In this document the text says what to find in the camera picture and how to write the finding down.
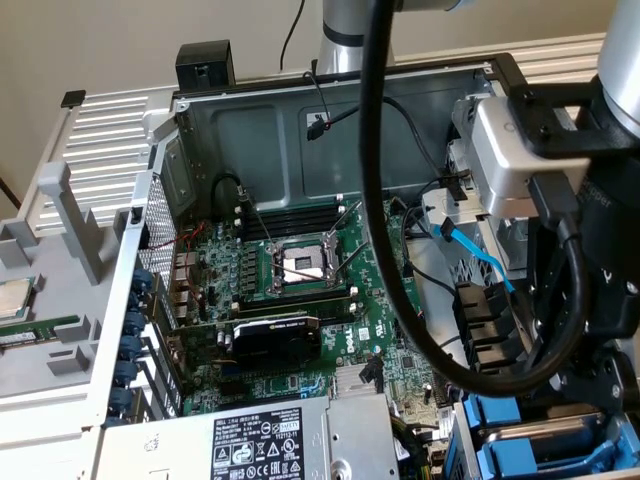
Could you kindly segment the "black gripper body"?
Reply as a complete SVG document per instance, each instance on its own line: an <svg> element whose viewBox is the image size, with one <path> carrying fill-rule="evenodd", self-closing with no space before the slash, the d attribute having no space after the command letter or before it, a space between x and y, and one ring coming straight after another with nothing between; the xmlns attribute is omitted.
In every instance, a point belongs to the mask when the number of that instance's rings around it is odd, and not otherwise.
<svg viewBox="0 0 640 480"><path fill-rule="evenodd" d="M629 338L639 325L639 161L593 162L578 198L591 282L587 335Z"/></svg>

